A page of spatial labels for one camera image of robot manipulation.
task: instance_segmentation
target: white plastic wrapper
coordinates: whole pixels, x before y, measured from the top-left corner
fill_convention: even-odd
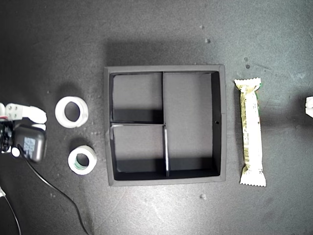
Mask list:
[[[261,85],[260,78],[235,80],[240,90],[241,121],[244,136],[245,167],[240,184],[266,186],[262,166],[262,140],[259,106],[255,91]]]

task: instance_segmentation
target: white tape roll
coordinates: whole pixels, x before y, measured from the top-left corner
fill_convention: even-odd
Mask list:
[[[65,107],[70,102],[75,103],[80,111],[79,118],[76,121],[68,120],[65,115]],[[81,125],[86,123],[86,121],[88,120],[88,115],[88,106],[86,102],[79,97],[66,96],[60,99],[55,106],[55,117],[57,121],[66,128],[80,127]]]
[[[89,165],[84,166],[77,161],[77,155],[84,154],[89,159]],[[97,156],[92,148],[87,145],[79,146],[75,148],[68,156],[69,168],[78,175],[86,175],[90,173],[97,163]]]

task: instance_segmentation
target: white connector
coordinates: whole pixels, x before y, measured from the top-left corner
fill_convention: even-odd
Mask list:
[[[5,114],[9,120],[22,120],[24,117],[39,124],[44,124],[47,121],[46,113],[34,106],[10,103],[5,107]]]
[[[5,197],[5,192],[0,187],[0,197]]]

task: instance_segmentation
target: wrapper crimped end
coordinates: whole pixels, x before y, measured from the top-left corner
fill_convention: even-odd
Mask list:
[[[260,86],[261,79],[259,77],[252,78],[252,79],[244,79],[244,80],[235,79],[235,84],[237,87],[238,86]]]
[[[266,180],[262,169],[252,170],[245,166],[241,175],[240,184],[265,187]]]

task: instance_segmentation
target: white plastic object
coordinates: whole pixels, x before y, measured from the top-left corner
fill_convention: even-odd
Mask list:
[[[13,157],[16,157],[16,158],[18,158],[21,154],[20,150],[16,147],[12,148],[11,153],[12,153]]]
[[[5,114],[9,120],[22,120],[29,118],[35,123],[44,124],[47,122],[46,113],[40,108],[34,106],[24,106],[10,103],[5,107]]]
[[[0,117],[6,116],[5,115],[5,106],[4,104],[0,103]]]
[[[33,124],[33,125],[31,125],[31,126],[37,127],[37,128],[42,129],[42,130],[44,130],[44,131],[46,131],[46,129],[47,129],[47,126],[44,125],[44,124]]]
[[[307,97],[305,113],[313,118],[313,96]]]
[[[6,152],[1,151],[1,153],[10,153],[10,152],[11,152],[11,147],[9,147],[8,151]]]
[[[5,197],[5,192],[0,187],[0,197]]]
[[[76,121],[68,120],[65,115],[65,107],[70,103],[75,103],[79,108],[79,117]],[[88,120],[88,106],[86,102],[79,97],[75,96],[66,96],[59,100],[55,106],[55,117],[57,121],[66,128],[80,127],[85,124]]]
[[[79,164],[77,161],[77,155],[78,154],[84,154],[89,159],[89,165],[84,166]],[[97,156],[96,153],[92,148],[90,148],[87,145],[82,145],[77,148],[75,148],[68,156],[68,165],[69,168],[74,171],[78,175],[86,175],[90,173],[97,163]]]

